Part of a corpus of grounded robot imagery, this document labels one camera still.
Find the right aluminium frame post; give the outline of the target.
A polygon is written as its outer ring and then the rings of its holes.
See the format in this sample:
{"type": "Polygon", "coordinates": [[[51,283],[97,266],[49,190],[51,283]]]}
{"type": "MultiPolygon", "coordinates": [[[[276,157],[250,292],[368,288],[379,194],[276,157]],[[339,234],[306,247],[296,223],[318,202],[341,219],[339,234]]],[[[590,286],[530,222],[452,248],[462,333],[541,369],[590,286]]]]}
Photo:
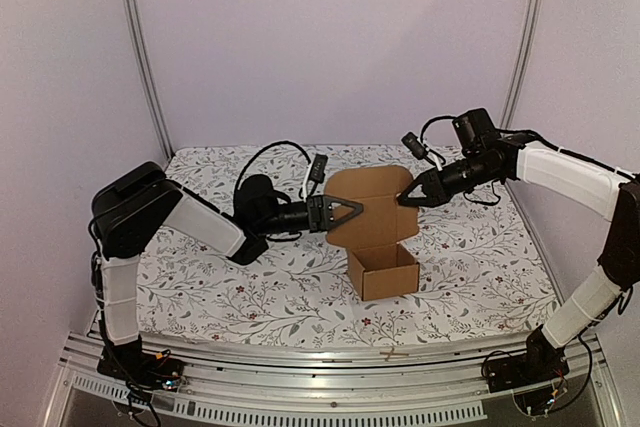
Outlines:
{"type": "Polygon", "coordinates": [[[509,129],[516,114],[533,49],[536,27],[543,0],[527,0],[519,47],[499,125],[509,129]]]}

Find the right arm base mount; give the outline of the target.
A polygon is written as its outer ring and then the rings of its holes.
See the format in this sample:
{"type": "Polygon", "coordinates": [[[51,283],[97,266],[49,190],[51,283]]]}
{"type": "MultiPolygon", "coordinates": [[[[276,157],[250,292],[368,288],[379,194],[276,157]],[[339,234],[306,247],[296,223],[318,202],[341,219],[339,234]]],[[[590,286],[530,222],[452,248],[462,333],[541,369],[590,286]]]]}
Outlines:
{"type": "Polygon", "coordinates": [[[522,354],[488,354],[481,375],[491,393],[511,391],[515,406],[527,416],[548,414],[566,389],[569,367],[564,349],[531,344],[522,354]]]}

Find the brown cardboard box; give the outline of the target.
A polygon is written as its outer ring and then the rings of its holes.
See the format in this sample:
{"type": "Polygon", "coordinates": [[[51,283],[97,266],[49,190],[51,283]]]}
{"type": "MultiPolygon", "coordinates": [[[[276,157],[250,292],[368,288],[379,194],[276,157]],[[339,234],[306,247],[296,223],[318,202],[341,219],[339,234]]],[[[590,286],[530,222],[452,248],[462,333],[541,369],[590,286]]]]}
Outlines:
{"type": "Polygon", "coordinates": [[[419,233],[418,209],[397,203],[412,181],[407,168],[387,165],[341,170],[325,185],[326,195],[363,206],[326,234],[329,244],[345,249],[351,284],[363,301],[418,290],[419,262],[402,244],[419,233]]]}

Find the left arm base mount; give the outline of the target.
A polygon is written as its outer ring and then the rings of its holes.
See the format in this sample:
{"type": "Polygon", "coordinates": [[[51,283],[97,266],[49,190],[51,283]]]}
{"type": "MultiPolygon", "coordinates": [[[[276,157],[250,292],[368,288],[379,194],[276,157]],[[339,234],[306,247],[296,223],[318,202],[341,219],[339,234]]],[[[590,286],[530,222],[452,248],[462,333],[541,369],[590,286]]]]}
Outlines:
{"type": "Polygon", "coordinates": [[[166,349],[146,353],[141,340],[119,346],[106,344],[97,372],[127,382],[138,389],[176,391],[183,379],[185,363],[166,349]]]}

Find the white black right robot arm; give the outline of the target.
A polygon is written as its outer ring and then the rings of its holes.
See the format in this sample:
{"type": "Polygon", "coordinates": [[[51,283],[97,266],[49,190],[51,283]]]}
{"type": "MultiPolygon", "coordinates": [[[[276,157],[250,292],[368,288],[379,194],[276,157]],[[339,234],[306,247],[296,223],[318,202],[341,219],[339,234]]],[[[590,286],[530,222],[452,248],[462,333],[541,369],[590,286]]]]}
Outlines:
{"type": "Polygon", "coordinates": [[[552,371],[556,355],[584,330],[604,319],[615,302],[639,283],[639,177],[622,168],[561,147],[531,129],[497,127],[476,108],[447,115],[461,156],[447,161],[426,144],[427,120],[402,144],[429,163],[398,196],[406,207],[435,208],[493,183],[515,182],[556,195],[596,215],[608,231],[594,267],[569,299],[527,340],[517,374],[537,383],[552,371]]]}

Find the aluminium frame post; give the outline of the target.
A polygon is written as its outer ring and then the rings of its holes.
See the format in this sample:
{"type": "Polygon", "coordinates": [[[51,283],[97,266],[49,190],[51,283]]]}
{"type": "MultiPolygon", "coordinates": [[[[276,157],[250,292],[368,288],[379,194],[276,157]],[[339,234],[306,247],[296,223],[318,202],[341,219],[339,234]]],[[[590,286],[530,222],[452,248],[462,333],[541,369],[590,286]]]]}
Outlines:
{"type": "Polygon", "coordinates": [[[152,127],[156,134],[162,156],[168,163],[175,155],[169,128],[161,106],[150,57],[144,37],[138,0],[122,0],[125,19],[129,30],[134,59],[149,110],[152,127]]]}
{"type": "Polygon", "coordinates": [[[516,114],[533,49],[536,27],[543,0],[527,0],[519,47],[499,125],[509,129],[516,114]]]}

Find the floral patterned table mat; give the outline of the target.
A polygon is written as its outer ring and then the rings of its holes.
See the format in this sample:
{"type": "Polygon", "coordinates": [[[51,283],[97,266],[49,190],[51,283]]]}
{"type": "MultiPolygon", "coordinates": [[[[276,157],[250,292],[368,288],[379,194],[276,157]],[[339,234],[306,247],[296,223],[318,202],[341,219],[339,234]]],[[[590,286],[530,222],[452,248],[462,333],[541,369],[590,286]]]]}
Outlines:
{"type": "MultiPolygon", "coordinates": [[[[397,146],[338,146],[328,179],[345,169],[399,165],[413,180],[423,167],[397,146]]],[[[178,151],[166,176],[226,213],[235,188],[254,174],[298,202],[310,161],[290,144],[178,151]]],[[[451,200],[418,209],[419,233],[402,242],[420,265],[418,290],[363,301],[344,248],[328,232],[284,233],[242,266],[163,227],[142,253],[137,275],[141,332],[256,345],[324,348],[394,346],[529,332],[558,302],[507,193],[485,183],[497,204],[451,200]]]]}

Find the left aluminium frame post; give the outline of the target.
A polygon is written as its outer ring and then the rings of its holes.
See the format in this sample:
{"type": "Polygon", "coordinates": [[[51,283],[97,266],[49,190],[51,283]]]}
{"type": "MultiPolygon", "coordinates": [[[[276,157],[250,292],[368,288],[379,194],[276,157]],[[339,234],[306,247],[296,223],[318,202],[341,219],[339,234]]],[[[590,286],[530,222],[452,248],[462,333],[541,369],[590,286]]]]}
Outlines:
{"type": "Polygon", "coordinates": [[[138,0],[122,0],[125,19],[129,30],[134,59],[149,110],[152,127],[156,134],[162,156],[168,163],[175,155],[169,128],[161,106],[150,57],[144,37],[138,0]]]}

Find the aluminium front rail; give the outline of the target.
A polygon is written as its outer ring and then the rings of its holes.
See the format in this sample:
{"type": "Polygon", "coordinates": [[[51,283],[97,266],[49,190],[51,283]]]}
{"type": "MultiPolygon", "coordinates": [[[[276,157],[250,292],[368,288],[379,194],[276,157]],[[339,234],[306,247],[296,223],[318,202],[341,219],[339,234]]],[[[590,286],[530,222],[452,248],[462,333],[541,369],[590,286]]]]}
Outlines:
{"type": "Polygon", "coordinates": [[[300,348],[147,336],[185,364],[177,392],[153,397],[165,426],[621,426],[620,401],[595,336],[566,350],[558,404],[529,417],[528,388],[491,392],[481,366],[517,354],[520,334],[400,347],[300,348]]]}

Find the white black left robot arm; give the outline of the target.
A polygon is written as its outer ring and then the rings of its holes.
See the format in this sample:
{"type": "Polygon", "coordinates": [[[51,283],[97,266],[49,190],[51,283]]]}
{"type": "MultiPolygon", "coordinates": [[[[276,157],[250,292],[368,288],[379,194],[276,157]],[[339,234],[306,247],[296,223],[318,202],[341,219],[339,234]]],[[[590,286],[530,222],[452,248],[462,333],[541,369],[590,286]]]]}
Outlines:
{"type": "Polygon", "coordinates": [[[163,227],[248,265],[269,247],[272,235],[330,232],[361,215],[361,203],[330,195],[294,202],[271,179],[254,174],[233,193],[226,213],[146,162],[101,189],[92,199],[88,229],[95,245],[93,282],[102,311],[104,345],[111,366],[128,381],[148,373],[137,318],[137,275],[142,253],[163,227]]]}

